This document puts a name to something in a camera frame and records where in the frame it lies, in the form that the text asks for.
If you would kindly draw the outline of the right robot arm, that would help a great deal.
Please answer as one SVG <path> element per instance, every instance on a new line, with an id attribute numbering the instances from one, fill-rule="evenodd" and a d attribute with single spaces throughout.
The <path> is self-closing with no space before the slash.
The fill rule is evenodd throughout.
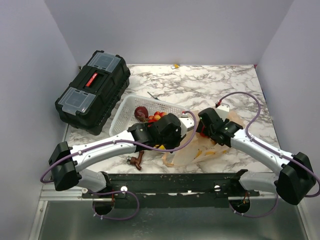
<path id="1" fill-rule="evenodd" d="M 302 152 L 292 154 L 255 138 L 240 124 L 222 119 L 214 108 L 199 114 L 197 131 L 221 146 L 237 149 L 270 170 L 271 175 L 246 171 L 230 183 L 230 191 L 241 196 L 247 190 L 278 194 L 291 205 L 298 205 L 316 184 L 309 157 Z"/>

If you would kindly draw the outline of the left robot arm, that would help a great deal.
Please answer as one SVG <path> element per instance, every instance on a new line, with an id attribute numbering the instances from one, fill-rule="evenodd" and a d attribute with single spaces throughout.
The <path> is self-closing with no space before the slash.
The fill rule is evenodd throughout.
<path id="1" fill-rule="evenodd" d="M 158 121 L 135 123 L 117 135 L 86 145 L 69 146 L 66 141 L 61 142 L 48 161 L 55 190 L 65 191 L 79 186 L 94 191 L 101 198 L 107 197 L 111 185 L 101 172 L 89 171 L 88 167 L 112 157 L 151 150 L 153 147 L 175 149 L 186 133 L 187 127 L 181 119 L 169 113 Z"/>

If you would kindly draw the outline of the orange translucent plastic bag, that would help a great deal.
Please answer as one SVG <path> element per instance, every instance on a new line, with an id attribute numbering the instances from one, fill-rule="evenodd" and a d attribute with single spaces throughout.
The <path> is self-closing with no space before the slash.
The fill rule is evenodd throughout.
<path id="1" fill-rule="evenodd" d="M 216 159 L 226 154 L 230 148 L 219 145 L 203 133 L 196 133 L 191 142 L 181 150 L 174 153 L 165 153 L 162 162 L 167 167 L 177 168 L 199 162 Z"/>

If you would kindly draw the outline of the red fake tomato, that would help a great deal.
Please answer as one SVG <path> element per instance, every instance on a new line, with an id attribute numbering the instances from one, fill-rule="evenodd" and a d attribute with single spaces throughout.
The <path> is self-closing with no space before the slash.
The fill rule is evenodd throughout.
<path id="1" fill-rule="evenodd" d="M 209 138 L 208 130 L 203 126 L 199 132 L 200 136 L 203 138 Z"/>

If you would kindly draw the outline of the red fake cherry bunch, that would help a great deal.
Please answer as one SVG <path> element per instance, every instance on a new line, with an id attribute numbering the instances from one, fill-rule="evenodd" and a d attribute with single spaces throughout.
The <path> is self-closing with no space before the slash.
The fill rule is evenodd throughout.
<path id="1" fill-rule="evenodd" d="M 154 113 L 154 115 L 150 115 L 147 119 L 148 123 L 154 123 L 157 122 L 158 120 L 160 120 L 162 117 L 164 117 L 165 115 L 167 115 L 166 112 L 160 112 L 160 111 L 156 111 Z"/>

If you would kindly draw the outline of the yellow fake bell pepper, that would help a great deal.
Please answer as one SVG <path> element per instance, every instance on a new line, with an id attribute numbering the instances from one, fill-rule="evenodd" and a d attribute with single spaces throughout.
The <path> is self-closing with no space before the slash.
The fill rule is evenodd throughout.
<path id="1" fill-rule="evenodd" d="M 153 148 L 160 149 L 160 150 L 165 150 L 166 149 L 163 144 L 156 144 Z"/>

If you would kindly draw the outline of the red fake apple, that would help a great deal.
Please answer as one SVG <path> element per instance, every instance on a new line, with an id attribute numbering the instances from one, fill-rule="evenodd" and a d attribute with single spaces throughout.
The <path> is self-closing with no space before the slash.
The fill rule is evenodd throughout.
<path id="1" fill-rule="evenodd" d="M 134 110 L 134 116 L 136 119 L 143 121 L 149 117 L 149 112 L 146 107 L 144 106 L 138 106 Z"/>

